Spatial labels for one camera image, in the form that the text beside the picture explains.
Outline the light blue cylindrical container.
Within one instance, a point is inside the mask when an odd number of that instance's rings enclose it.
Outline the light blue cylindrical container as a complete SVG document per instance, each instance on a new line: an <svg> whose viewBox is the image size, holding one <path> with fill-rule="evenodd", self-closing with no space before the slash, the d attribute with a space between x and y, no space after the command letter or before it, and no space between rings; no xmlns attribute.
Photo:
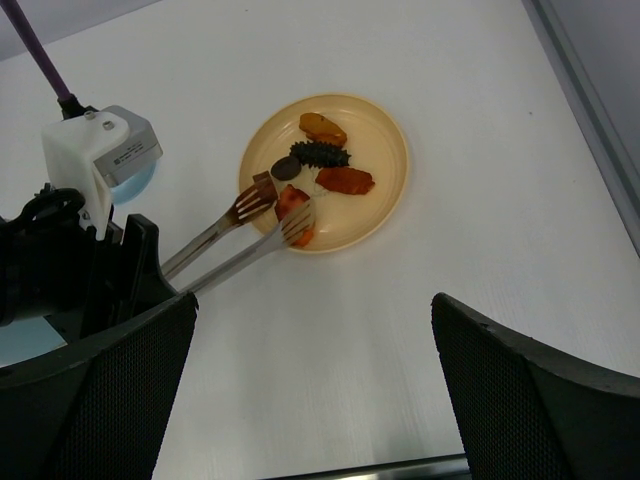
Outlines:
<svg viewBox="0 0 640 480"><path fill-rule="evenodd" d="M7 367L66 345L44 317L18 320L0 329L0 366Z"/></svg>

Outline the red orange grilled piece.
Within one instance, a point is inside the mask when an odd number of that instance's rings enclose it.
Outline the red orange grilled piece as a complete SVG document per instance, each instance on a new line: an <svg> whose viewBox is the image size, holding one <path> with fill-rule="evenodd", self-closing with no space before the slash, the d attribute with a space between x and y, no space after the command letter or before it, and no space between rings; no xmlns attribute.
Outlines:
<svg viewBox="0 0 640 480"><path fill-rule="evenodd" d="M274 207L277 219L282 221L289 213L309 199L310 196L303 190L294 187L292 184L287 184L280 192L279 199ZM314 228L315 225L312 225L306 229L303 235L294 243L294 246L299 248L306 247L313 239Z"/></svg>

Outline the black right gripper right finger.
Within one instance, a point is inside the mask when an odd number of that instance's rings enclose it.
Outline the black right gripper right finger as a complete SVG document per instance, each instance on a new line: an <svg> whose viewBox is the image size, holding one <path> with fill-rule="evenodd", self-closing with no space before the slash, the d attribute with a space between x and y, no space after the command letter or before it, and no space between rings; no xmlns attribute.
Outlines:
<svg viewBox="0 0 640 480"><path fill-rule="evenodd" d="M475 479L636 479L639 380L438 293L431 325Z"/></svg>

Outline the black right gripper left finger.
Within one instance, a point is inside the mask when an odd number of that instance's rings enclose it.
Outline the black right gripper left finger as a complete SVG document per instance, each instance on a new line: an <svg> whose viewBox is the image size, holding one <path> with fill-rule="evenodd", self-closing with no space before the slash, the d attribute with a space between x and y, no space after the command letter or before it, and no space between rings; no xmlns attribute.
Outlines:
<svg viewBox="0 0 640 480"><path fill-rule="evenodd" d="M180 294L2 368L2 478L151 478L197 310L193 294Z"/></svg>

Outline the metal serving tongs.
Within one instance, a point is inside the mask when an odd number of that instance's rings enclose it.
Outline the metal serving tongs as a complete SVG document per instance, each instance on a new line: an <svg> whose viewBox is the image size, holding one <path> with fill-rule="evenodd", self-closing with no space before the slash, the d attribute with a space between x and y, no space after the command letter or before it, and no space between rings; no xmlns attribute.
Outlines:
<svg viewBox="0 0 640 480"><path fill-rule="evenodd" d="M160 269L168 283L181 289L217 268L261 239L249 225L235 228L203 247L200 255L180 269L174 256L208 229L232 205L236 191L184 189L165 196L156 206L160 221Z"/></svg>

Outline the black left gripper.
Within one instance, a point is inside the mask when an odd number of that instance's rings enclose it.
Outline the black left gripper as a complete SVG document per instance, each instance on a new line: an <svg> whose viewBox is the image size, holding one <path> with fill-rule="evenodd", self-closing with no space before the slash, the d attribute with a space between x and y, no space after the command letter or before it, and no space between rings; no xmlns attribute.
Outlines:
<svg viewBox="0 0 640 480"><path fill-rule="evenodd" d="M1 324L43 317L72 343L172 298L161 273L159 229L141 214L108 223L103 239L81 226L76 189L45 187L1 222Z"/></svg>

